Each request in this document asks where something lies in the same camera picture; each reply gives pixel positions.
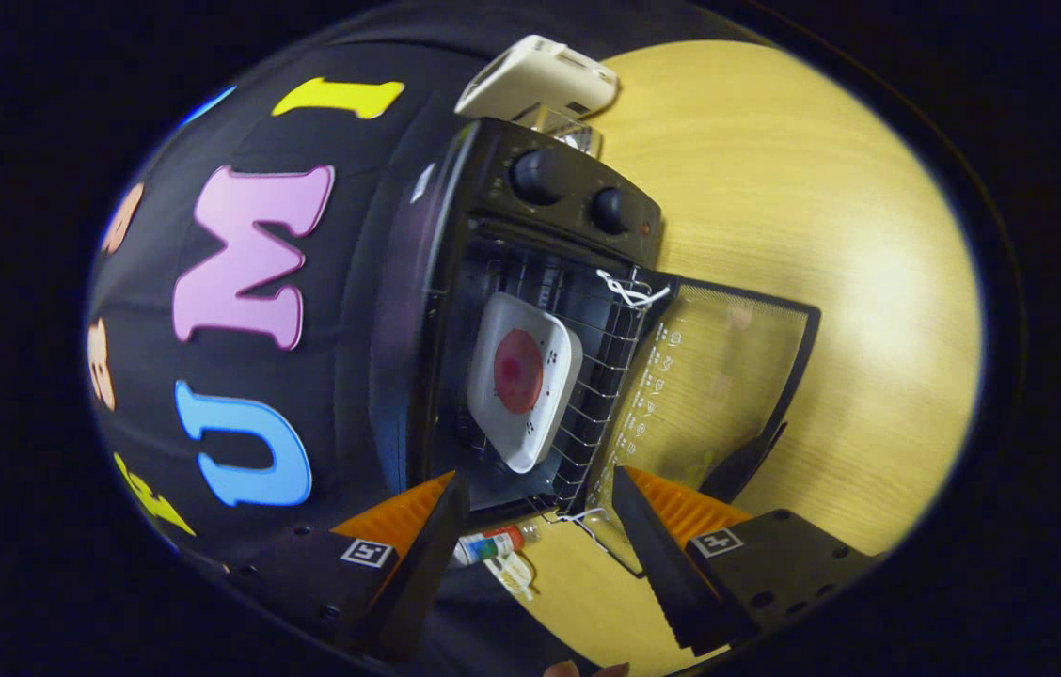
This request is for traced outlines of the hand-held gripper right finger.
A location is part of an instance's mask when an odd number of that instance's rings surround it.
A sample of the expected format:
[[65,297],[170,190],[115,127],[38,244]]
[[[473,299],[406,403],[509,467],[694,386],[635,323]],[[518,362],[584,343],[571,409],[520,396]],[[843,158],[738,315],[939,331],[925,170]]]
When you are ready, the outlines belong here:
[[879,566],[797,513],[750,517],[629,465],[612,504],[678,647],[697,656],[784,629]]

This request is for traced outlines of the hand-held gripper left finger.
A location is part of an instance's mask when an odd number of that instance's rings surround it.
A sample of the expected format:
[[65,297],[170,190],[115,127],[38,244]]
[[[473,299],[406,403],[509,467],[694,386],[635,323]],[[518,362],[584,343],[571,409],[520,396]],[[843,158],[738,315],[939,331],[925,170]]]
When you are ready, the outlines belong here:
[[456,471],[335,527],[295,526],[239,565],[239,590],[353,659],[408,659],[469,514]]

